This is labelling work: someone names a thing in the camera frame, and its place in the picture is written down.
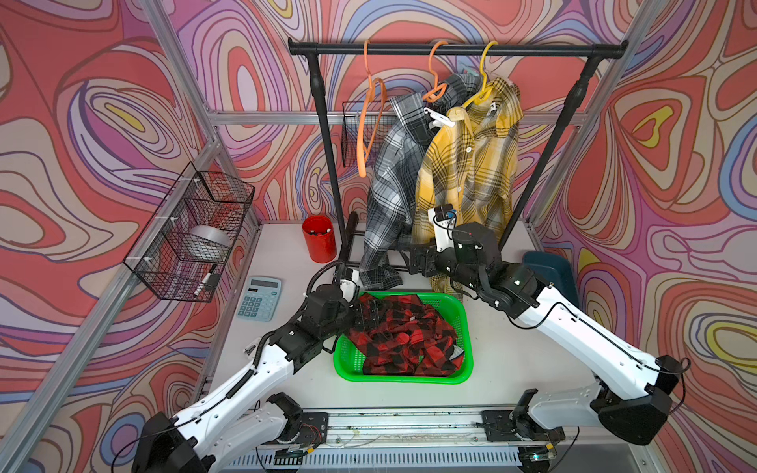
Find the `red black plaid shirt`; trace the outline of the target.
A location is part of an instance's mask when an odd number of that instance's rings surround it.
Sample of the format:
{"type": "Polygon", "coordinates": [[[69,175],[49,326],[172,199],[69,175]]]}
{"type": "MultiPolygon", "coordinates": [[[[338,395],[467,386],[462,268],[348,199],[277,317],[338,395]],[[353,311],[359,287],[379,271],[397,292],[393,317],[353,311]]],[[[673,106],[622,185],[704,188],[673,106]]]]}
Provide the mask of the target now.
{"type": "Polygon", "coordinates": [[[447,378],[462,368],[465,352],[457,331],[432,305],[415,294],[371,296],[378,303],[378,328],[348,332],[365,356],[361,374],[447,378]]]}

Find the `orange hanger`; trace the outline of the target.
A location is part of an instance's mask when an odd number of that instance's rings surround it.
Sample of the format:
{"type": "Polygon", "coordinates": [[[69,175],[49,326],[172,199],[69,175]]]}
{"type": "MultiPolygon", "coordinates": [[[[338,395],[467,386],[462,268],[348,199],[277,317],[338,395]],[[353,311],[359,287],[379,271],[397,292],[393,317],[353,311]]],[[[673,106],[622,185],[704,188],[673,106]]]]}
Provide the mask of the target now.
{"type": "Polygon", "coordinates": [[[356,162],[359,177],[363,179],[367,176],[367,165],[370,158],[372,147],[375,143],[377,132],[373,130],[370,135],[366,133],[368,112],[371,104],[376,102],[376,99],[380,99],[378,104],[378,118],[380,121],[384,114],[384,107],[388,101],[388,90],[386,90],[386,83],[382,78],[375,77],[370,69],[369,61],[369,46],[370,41],[366,39],[363,46],[363,58],[364,66],[369,81],[369,90],[366,92],[366,97],[363,102],[361,113],[359,115],[358,133],[357,133],[357,148],[356,148],[356,162]]]}
{"type": "Polygon", "coordinates": [[[449,42],[445,39],[441,39],[440,41],[437,41],[428,56],[428,69],[429,72],[433,75],[434,78],[434,84],[433,87],[423,96],[423,101],[427,102],[427,104],[433,104],[434,102],[437,102],[446,92],[447,90],[447,83],[442,82],[440,80],[439,74],[434,68],[434,58],[437,50],[442,47],[443,45],[448,45],[449,42]]]}

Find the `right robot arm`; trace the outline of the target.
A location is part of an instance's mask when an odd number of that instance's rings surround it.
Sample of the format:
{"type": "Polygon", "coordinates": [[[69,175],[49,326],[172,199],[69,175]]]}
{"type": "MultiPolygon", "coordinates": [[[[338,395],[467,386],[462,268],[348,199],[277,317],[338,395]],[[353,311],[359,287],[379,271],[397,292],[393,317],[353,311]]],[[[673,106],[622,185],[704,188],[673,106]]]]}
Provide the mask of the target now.
{"type": "Polygon", "coordinates": [[[445,220],[435,234],[406,250],[409,273],[449,277],[516,328],[546,335],[593,373],[585,387],[526,390],[510,414],[516,435],[535,439],[564,427],[601,426],[632,445],[652,442],[675,409],[671,396],[685,372],[682,362],[633,347],[528,266],[504,261],[497,238],[484,226],[454,228],[445,220]]]}

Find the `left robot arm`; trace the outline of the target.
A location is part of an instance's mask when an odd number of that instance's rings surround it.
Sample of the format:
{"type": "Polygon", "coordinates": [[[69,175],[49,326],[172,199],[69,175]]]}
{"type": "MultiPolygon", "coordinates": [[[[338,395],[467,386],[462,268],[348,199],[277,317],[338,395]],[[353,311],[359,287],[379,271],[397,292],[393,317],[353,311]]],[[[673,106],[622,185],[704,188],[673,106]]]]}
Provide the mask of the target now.
{"type": "Polygon", "coordinates": [[[148,420],[136,443],[134,472],[219,472],[271,441],[299,439],[303,410],[278,386],[360,317],[359,286],[349,280],[307,293],[299,311],[257,343],[250,362],[172,417],[148,420]]]}

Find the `yellow hanger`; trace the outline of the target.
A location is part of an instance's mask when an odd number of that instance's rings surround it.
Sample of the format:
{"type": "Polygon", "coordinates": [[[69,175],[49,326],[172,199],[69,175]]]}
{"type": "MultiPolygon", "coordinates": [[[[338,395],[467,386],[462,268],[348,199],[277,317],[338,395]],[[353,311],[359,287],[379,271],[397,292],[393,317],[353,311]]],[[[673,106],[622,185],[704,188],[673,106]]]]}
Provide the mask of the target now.
{"type": "Polygon", "coordinates": [[[483,53],[480,57],[479,61],[479,73],[481,75],[482,83],[481,88],[478,93],[471,96],[462,106],[464,108],[468,108],[472,104],[478,104],[479,106],[483,104],[486,100],[489,99],[491,93],[492,93],[492,86],[489,82],[488,75],[486,72],[486,59],[488,56],[488,53],[492,47],[495,45],[498,45],[498,41],[489,41],[487,43],[486,47],[483,49],[483,53]]]}

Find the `grey plaid shirt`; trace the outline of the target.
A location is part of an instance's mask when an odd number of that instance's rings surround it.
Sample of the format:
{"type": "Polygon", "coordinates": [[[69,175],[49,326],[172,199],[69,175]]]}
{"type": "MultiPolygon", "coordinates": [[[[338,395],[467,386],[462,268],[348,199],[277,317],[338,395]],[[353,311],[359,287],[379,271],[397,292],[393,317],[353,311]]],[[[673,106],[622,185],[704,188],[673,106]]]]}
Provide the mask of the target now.
{"type": "Polygon", "coordinates": [[[446,115],[462,106],[481,87],[471,74],[455,74],[443,82],[447,90],[433,104],[421,92],[393,97],[390,105],[397,122],[390,128],[374,164],[364,235],[364,254],[359,264],[364,289],[386,291],[402,284],[401,275],[388,263],[390,250],[409,250],[413,256],[436,254],[435,240],[412,242],[416,210],[416,186],[421,164],[437,132],[425,108],[446,115]]]}

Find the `green plastic basket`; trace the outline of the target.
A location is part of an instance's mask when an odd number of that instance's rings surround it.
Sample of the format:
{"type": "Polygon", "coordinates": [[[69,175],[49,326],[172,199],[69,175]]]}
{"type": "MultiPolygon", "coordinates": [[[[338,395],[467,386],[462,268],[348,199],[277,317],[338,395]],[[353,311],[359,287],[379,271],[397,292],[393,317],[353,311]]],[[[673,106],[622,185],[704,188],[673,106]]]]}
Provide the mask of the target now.
{"type": "Polygon", "coordinates": [[[349,382],[462,384],[474,361],[465,309],[435,293],[367,292],[358,326],[335,345],[333,366],[349,382]]]}

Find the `red pen cup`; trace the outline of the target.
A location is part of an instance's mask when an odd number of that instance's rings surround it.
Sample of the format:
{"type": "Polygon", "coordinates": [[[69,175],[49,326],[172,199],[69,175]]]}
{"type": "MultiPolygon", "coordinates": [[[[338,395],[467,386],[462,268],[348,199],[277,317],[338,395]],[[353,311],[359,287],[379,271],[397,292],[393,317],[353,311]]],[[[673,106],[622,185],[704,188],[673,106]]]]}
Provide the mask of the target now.
{"type": "Polygon", "coordinates": [[[337,256],[333,224],[327,216],[311,216],[302,224],[302,232],[311,260],[328,263],[337,256]]]}

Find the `grey calculator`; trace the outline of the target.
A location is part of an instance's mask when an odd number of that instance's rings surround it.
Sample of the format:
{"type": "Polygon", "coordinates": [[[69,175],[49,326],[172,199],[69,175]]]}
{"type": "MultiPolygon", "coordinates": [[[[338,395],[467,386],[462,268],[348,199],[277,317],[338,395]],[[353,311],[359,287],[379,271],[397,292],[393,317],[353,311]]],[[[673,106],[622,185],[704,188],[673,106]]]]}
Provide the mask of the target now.
{"type": "Polygon", "coordinates": [[[236,317],[257,321],[272,321],[281,296],[282,281],[272,277],[250,276],[236,310],[236,317]]]}

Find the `yellow plaid shirt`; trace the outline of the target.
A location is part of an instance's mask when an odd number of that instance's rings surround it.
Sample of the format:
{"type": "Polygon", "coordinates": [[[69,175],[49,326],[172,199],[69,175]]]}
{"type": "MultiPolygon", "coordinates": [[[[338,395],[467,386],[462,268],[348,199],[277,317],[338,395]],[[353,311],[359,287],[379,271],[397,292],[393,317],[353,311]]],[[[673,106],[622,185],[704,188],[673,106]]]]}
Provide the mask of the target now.
{"type": "Polygon", "coordinates": [[[524,117],[520,89],[505,78],[487,88],[486,99],[469,99],[447,112],[453,124],[443,127],[427,149],[416,185],[414,244],[435,238],[437,226],[428,212],[441,205],[453,206],[459,224],[481,224],[497,238],[512,219],[518,128],[524,117]]]}

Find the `dark teal tray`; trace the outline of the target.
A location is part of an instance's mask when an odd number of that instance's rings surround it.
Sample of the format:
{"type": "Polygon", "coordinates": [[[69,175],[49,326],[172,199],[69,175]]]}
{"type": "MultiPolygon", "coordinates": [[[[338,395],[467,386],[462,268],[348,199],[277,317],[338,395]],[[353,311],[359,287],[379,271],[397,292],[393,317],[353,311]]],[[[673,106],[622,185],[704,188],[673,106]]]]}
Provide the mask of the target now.
{"type": "Polygon", "coordinates": [[[532,271],[553,283],[561,294],[578,309],[583,305],[571,263],[560,255],[544,251],[528,251],[522,262],[532,271]]]}

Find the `grey tape roll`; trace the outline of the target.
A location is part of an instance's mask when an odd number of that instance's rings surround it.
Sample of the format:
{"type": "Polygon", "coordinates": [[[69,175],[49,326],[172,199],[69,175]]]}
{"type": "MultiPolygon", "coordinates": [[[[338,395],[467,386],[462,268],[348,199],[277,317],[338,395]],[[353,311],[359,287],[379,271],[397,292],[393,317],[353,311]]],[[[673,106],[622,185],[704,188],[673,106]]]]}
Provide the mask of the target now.
{"type": "Polygon", "coordinates": [[[204,263],[223,262],[232,247],[228,234],[216,227],[198,225],[181,235],[181,250],[186,259],[204,263]]]}

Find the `black clothes rack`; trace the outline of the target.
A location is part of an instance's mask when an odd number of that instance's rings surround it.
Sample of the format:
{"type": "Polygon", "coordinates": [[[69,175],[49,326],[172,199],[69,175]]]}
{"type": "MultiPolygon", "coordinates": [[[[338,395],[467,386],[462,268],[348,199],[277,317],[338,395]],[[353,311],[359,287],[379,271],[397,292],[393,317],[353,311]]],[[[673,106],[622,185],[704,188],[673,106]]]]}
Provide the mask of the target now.
{"type": "Polygon", "coordinates": [[[520,220],[526,204],[530,201],[540,177],[543,175],[546,165],[549,163],[560,139],[576,114],[579,106],[583,104],[589,81],[599,64],[605,60],[619,60],[624,58],[629,47],[629,41],[624,39],[618,45],[606,45],[595,43],[594,45],[440,45],[434,49],[431,45],[420,43],[369,43],[368,45],[356,45],[356,43],[312,43],[311,41],[287,41],[289,53],[293,56],[303,56],[307,59],[311,78],[311,95],[315,101],[315,111],[319,119],[321,139],[323,140],[327,171],[332,190],[332,200],[335,205],[337,230],[340,236],[341,246],[338,260],[345,263],[349,268],[356,269],[357,261],[351,259],[353,242],[356,236],[363,236],[356,230],[358,216],[351,213],[344,216],[339,177],[336,171],[332,140],[329,128],[328,111],[325,100],[325,82],[319,57],[321,55],[382,55],[382,56],[500,56],[500,57],[583,57],[585,65],[578,80],[571,88],[563,102],[563,108],[559,113],[554,129],[545,145],[543,153],[537,161],[533,172],[514,208],[514,215],[506,226],[506,230],[500,238],[499,248],[503,248],[510,240],[515,230],[516,223],[520,220]]]}

